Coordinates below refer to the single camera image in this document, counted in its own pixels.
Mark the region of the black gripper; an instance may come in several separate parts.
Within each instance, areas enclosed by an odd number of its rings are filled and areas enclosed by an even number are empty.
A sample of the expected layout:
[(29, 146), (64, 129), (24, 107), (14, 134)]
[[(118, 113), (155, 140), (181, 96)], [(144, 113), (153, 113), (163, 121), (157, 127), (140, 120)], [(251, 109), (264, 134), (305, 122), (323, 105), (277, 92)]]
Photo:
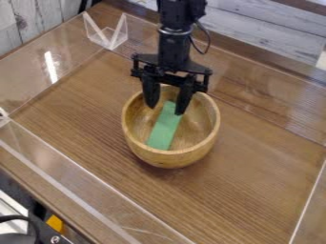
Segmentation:
[(141, 80), (146, 106), (150, 109), (156, 106), (160, 95), (159, 83), (172, 85), (179, 87), (175, 114), (183, 115), (193, 92), (207, 92), (212, 70), (191, 59), (180, 66), (161, 65), (156, 54), (133, 53), (130, 59), (130, 75)]

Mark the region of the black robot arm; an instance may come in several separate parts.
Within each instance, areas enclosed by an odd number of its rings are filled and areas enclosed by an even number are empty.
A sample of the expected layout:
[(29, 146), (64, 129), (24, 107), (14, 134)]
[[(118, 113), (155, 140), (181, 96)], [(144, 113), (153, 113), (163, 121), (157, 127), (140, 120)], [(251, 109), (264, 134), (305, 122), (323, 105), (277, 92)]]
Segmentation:
[(208, 78), (212, 71), (195, 63), (189, 50), (200, 51), (192, 39), (193, 26), (197, 26), (205, 37), (208, 31), (200, 23), (205, 15), (205, 0), (156, 0), (160, 16), (157, 28), (157, 54), (134, 53), (130, 75), (141, 81), (142, 95), (149, 108), (155, 108), (160, 97), (160, 85), (167, 84), (179, 88), (175, 114), (185, 112), (192, 95), (207, 92)]

